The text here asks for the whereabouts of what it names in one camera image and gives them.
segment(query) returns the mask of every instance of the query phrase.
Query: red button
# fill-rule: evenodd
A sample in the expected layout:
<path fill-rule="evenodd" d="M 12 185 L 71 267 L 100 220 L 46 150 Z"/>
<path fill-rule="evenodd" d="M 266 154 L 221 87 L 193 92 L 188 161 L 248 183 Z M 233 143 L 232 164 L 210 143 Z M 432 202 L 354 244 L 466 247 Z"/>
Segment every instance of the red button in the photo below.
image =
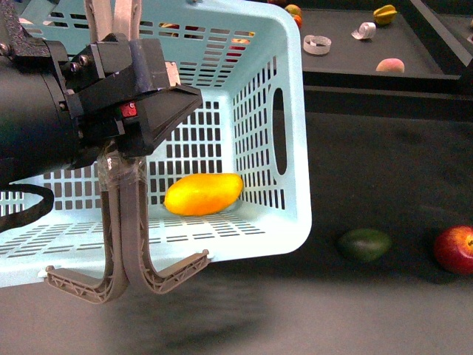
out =
<path fill-rule="evenodd" d="M 129 102 L 120 106 L 121 115 L 124 118 L 138 116 L 134 102 Z"/>

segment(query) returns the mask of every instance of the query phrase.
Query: white ribbon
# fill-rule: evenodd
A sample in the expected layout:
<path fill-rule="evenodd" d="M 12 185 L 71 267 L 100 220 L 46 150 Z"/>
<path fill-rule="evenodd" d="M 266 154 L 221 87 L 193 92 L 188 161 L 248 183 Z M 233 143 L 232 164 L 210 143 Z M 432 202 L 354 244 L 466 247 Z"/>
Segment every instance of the white ribbon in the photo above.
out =
<path fill-rule="evenodd" d="M 370 39 L 376 34 L 376 25 L 373 22 L 363 22 L 360 28 L 352 32 L 353 38 Z"/>
<path fill-rule="evenodd" d="M 332 41 L 322 35 L 306 35 L 304 37 L 304 50 L 314 55 L 329 53 Z"/>

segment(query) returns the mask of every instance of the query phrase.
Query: basket handle hole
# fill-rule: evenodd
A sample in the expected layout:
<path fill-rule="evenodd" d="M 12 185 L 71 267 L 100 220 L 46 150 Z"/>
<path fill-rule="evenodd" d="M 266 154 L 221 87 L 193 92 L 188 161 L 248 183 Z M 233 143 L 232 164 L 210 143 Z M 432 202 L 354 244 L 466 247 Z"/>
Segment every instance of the basket handle hole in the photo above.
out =
<path fill-rule="evenodd" d="M 282 90 L 276 89 L 273 96 L 273 147 L 278 173 L 283 175 L 287 168 L 286 120 Z"/>

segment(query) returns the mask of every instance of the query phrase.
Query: black cable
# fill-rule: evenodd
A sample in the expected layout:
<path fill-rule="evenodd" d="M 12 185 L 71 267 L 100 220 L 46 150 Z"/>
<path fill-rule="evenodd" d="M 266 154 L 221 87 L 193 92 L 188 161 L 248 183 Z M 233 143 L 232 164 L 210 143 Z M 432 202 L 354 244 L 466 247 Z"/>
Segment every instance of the black cable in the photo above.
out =
<path fill-rule="evenodd" d="M 54 203 L 54 194 L 51 190 L 30 184 L 16 183 L 0 187 L 0 192 L 23 192 L 43 197 L 37 204 L 28 209 L 0 217 L 0 233 L 13 228 L 26 226 L 50 213 Z"/>

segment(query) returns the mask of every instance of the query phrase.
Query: light blue basket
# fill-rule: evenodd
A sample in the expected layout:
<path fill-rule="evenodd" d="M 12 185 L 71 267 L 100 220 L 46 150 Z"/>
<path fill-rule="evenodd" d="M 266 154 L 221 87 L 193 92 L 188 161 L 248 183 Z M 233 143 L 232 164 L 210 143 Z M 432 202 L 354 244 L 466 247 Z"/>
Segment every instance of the light blue basket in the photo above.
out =
<path fill-rule="evenodd" d="M 43 24 L 24 26 L 34 36 L 62 41 L 71 55 L 89 43 L 82 1 L 61 0 Z M 309 234 L 311 210 L 294 20 L 279 7 L 249 1 L 149 0 L 140 32 L 161 40 L 165 59 L 177 63 L 182 83 L 200 88 L 204 99 L 203 108 L 148 158 L 149 239 L 156 268 L 203 249 L 212 261 L 297 249 Z M 277 89 L 285 104 L 283 174 L 273 139 Z M 169 214 L 162 205 L 167 188 L 196 172 L 237 172 L 244 192 L 219 214 Z M 0 286 L 41 282 L 48 265 L 100 277 L 104 256 L 96 165 L 27 181 L 54 191 L 55 210 L 0 235 Z M 1 213 L 35 202 L 29 195 L 2 194 Z"/>

